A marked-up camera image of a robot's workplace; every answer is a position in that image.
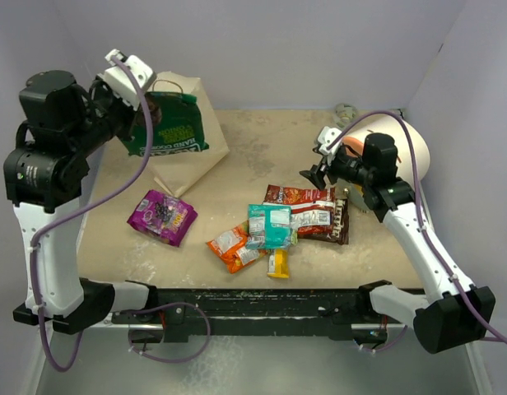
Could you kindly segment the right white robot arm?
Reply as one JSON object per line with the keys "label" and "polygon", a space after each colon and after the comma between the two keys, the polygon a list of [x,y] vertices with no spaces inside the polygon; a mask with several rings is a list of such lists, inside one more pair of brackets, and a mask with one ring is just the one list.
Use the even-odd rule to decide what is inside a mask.
{"label": "right white robot arm", "polygon": [[324,128],[314,152],[317,165],[301,175],[320,190],[343,179],[361,186],[367,207],[393,234],[421,280],[424,292],[414,295],[388,281],[361,287],[357,315],[374,322],[386,315],[413,329],[431,354],[481,340],[495,307],[491,290],[477,287],[439,242],[411,185],[397,175],[398,149],[387,134],[371,133],[361,153],[342,143],[342,132]]}

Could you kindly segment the green chips bag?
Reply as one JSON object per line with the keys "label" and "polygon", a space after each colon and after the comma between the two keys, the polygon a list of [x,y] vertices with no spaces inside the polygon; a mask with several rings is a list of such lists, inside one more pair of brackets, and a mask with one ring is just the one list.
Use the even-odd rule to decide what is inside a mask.
{"label": "green chips bag", "polygon": [[146,100],[153,125],[152,156],[202,152],[209,148],[196,96],[148,92]]}

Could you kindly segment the brown paper bag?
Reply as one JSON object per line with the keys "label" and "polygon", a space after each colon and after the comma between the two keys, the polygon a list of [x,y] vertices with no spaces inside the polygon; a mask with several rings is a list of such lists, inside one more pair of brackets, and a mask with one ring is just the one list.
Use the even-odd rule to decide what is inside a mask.
{"label": "brown paper bag", "polygon": [[202,152],[151,156],[148,162],[148,168],[154,180],[167,193],[178,198],[216,166],[230,152],[230,149],[199,77],[161,72],[148,92],[179,92],[194,95],[198,99],[203,130],[209,148]]}

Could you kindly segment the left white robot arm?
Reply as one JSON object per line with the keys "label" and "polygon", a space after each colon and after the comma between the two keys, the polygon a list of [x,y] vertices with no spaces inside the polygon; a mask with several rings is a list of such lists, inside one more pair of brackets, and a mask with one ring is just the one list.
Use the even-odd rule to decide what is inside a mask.
{"label": "left white robot arm", "polygon": [[3,164],[28,276],[26,300],[13,312],[18,323],[49,321],[72,335],[114,312],[130,310],[142,323],[159,314],[154,286],[91,281],[77,270],[87,159],[109,140],[128,138],[135,122],[137,105],[123,88],[126,80],[112,67],[84,88],[70,72],[52,70],[30,77],[19,94],[26,118]]}

